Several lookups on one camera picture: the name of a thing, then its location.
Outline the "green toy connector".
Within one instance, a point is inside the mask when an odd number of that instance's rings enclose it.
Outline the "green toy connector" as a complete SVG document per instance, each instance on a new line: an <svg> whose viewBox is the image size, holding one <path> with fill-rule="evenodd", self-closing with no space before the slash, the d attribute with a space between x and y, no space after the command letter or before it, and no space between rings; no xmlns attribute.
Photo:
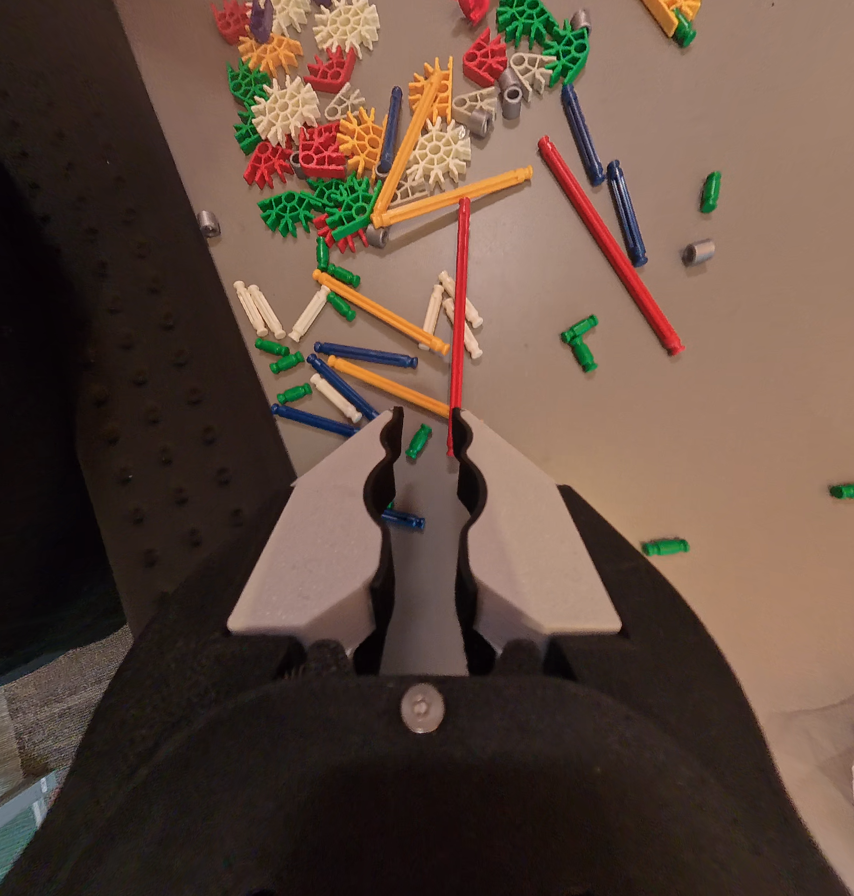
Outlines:
<svg viewBox="0 0 854 896"><path fill-rule="evenodd" d="M524 40L530 49L544 49L558 28L557 20L542 1L500 1L496 24L499 34L513 49Z"/></svg>
<svg viewBox="0 0 854 896"><path fill-rule="evenodd" d="M545 64L550 72L549 85L572 84L588 61L590 30L586 27L573 29L570 22L555 26L546 35L544 55L553 56L551 63Z"/></svg>

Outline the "red long toy rod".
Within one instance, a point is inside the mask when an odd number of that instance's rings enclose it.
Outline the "red long toy rod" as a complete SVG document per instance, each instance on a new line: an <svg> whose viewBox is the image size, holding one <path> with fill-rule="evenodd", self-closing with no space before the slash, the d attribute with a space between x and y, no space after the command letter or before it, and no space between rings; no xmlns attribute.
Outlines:
<svg viewBox="0 0 854 896"><path fill-rule="evenodd" d="M685 346L677 331L658 306L644 281L633 269L627 255L617 244L611 231L592 205L587 193L578 184L576 176L567 166L557 146L548 135L543 135L537 141L537 148L545 165L553 174L564 194L567 195L578 217L610 263L623 287L630 294L645 321L654 331L658 342L669 356L675 356L685 351Z"/></svg>

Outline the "black mesh chair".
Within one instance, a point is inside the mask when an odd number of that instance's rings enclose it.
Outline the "black mesh chair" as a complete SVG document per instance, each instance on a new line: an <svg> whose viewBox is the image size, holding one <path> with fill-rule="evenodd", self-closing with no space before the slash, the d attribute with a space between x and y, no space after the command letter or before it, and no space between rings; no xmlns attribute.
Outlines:
<svg viewBox="0 0 854 896"><path fill-rule="evenodd" d="M294 470L114 2L0 2L0 674L227 618Z"/></svg>

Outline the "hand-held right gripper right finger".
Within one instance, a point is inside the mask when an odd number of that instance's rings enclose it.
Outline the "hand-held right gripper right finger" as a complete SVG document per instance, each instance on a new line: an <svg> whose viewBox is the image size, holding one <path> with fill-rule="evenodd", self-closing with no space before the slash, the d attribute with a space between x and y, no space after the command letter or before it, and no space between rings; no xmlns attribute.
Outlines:
<svg viewBox="0 0 854 896"><path fill-rule="evenodd" d="M455 611L471 676L512 642L540 657L561 636L616 635L623 623L555 482L473 413L452 414L458 541Z"/></svg>

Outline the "heap of mixed toy rods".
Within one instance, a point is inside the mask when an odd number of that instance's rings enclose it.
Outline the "heap of mixed toy rods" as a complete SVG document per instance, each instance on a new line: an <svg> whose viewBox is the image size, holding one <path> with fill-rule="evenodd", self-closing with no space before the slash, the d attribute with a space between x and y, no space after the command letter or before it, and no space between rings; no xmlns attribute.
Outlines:
<svg viewBox="0 0 854 896"><path fill-rule="evenodd" d="M449 405L449 378L454 349L442 350L439 343L454 341L452 325L441 323L439 330L430 330L422 323L424 303L430 290L428 279L440 267L451 267L455 261L455 219L459 196L445 200L443 207L408 218L388 234L388 248L377 247L381 234L367 237L373 249L358 255L343 255L337 248L329 251L330 273L311 273L319 268L317 261L316 224L309 223L309 233L298 238L282 237L269 230L260 219L262 209L254 203L251 190L241 190L240 203L224 220L226 236L220 238L219 271L226 291L232 295L232 307L243 314L235 281L243 281L249 294L259 288L267 303L289 327L310 305L318 291L338 293L350 310L353 321L339 311L330 310L327 301L314 316L314 322L296 342L290 336L280 339L292 353L308 356L315 342L349 344L368 350L385 350L418 357L419 366L401 367L363 360L347 359L344 364L369 370L369 376L396 384L396 392L369 385L353 375L335 371L350 388L366 398L376 410L404 407L404 445L408 445L421 424L433 427L428 439L426 457L416 461L401 454L396 465L398 496L396 508L412 511L435 522L438 531L445 526L441 519L460 521L463 512L454 493L458 463L447 457L448 413L436 415L433 406ZM256 470L265 480L274 470L288 485L292 478L313 468L316 462L347 442L341 434L317 434L308 424L286 420L281 422L268 410L276 402L276 394L299 390L314 374L306 361L286 373L270 373L268 364L278 357L252 345L252 326L245 324L244 339L256 377L256 387L241 386L241 356L238 350L220 350L220 371L226 377L226 394L231 400L226 429L235 441L245 447L257 445Z"/></svg>

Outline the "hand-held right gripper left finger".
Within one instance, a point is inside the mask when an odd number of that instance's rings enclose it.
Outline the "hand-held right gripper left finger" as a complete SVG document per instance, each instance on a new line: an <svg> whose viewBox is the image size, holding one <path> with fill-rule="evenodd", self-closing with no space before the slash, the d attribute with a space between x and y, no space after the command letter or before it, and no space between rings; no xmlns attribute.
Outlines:
<svg viewBox="0 0 854 896"><path fill-rule="evenodd" d="M404 410L381 413L294 483L230 617L237 635L342 645L360 675L379 672L395 603L391 538Z"/></svg>

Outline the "yellow toy connector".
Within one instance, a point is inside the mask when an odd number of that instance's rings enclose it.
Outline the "yellow toy connector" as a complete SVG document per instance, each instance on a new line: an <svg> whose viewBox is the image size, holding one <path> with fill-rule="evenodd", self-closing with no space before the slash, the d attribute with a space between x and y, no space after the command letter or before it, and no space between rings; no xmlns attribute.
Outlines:
<svg viewBox="0 0 854 896"><path fill-rule="evenodd" d="M672 38L672 33L676 25L675 17L672 14L673 8L680 8L685 16L692 22L701 7L701 1L642 1L647 11L657 21L659 27L668 38Z"/></svg>

